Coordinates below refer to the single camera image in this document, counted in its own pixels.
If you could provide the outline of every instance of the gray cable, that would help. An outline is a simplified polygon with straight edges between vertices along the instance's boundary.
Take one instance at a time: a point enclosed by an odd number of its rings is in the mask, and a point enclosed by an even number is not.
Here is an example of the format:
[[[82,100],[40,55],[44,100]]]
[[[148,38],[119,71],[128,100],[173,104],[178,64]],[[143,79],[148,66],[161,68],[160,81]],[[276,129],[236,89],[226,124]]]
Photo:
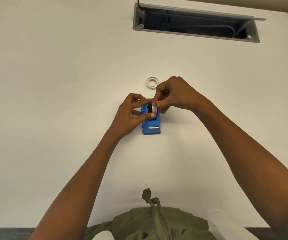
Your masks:
[[[205,27],[205,28],[217,28],[217,27],[222,27],[222,28],[230,28],[233,31],[233,36],[232,38],[235,37],[235,29],[232,26],[228,25],[187,25],[187,26],[171,26],[171,28],[195,28],[195,27]]]

